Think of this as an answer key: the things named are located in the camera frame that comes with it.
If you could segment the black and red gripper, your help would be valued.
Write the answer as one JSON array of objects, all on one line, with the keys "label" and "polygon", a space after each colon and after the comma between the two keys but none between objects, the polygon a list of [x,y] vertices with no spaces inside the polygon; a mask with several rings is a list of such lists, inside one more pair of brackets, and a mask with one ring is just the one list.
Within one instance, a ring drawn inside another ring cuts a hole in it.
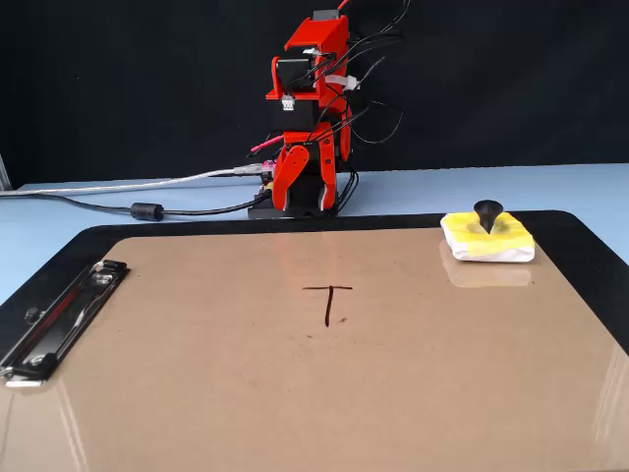
[{"label": "black and red gripper", "polygon": [[[347,148],[351,133],[347,121],[351,110],[343,96],[333,97],[320,106],[317,100],[296,99],[291,110],[281,101],[274,103],[274,128],[278,131],[304,132],[307,142],[317,142],[320,176],[323,182],[319,208],[330,210],[335,205],[336,161],[334,143]],[[302,145],[280,151],[273,173],[272,203],[275,209],[286,209],[288,191],[309,162],[309,151]]]}]

